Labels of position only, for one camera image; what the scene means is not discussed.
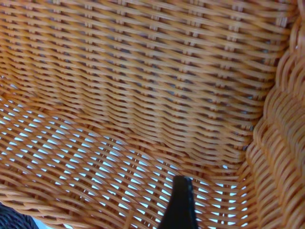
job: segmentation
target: woven rattan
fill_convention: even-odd
[[[300,200],[304,132],[285,133],[304,124],[296,1],[2,0],[0,13],[3,204],[55,229],[156,228],[173,176],[185,175],[200,228],[295,219],[290,198],[275,192],[281,150],[259,151],[277,218],[261,211],[269,202],[260,202],[253,155],[274,130],[295,160],[291,198]],[[264,106],[284,53],[297,57],[285,80],[278,70]],[[291,104],[272,104],[278,94]],[[283,118],[284,108],[300,112],[299,123]],[[295,215],[293,225],[304,220]]]
[[[248,174],[249,228],[305,228],[304,22],[300,17],[293,27],[290,50],[279,63],[276,87],[247,149],[249,166],[240,171]]]

